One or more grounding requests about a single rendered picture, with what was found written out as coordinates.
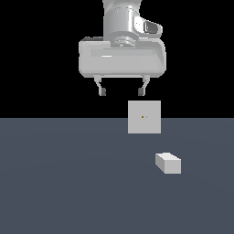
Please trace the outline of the white block charger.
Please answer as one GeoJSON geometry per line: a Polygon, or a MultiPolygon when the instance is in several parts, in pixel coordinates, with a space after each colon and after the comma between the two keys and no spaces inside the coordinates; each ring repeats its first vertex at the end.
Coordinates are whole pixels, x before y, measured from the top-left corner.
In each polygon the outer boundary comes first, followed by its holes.
{"type": "Polygon", "coordinates": [[[170,153],[161,153],[155,155],[155,164],[165,174],[180,174],[181,159],[170,153]]]}

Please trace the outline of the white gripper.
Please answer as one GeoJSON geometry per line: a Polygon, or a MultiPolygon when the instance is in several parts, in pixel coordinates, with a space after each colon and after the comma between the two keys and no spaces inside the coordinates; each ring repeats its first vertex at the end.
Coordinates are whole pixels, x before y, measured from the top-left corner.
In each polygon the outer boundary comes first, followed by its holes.
{"type": "Polygon", "coordinates": [[[110,41],[79,43],[79,72],[84,78],[94,76],[100,96],[106,96],[101,77],[143,77],[138,96],[144,96],[150,77],[158,78],[165,70],[165,44],[158,38],[140,38],[134,48],[112,48],[110,41]]]}

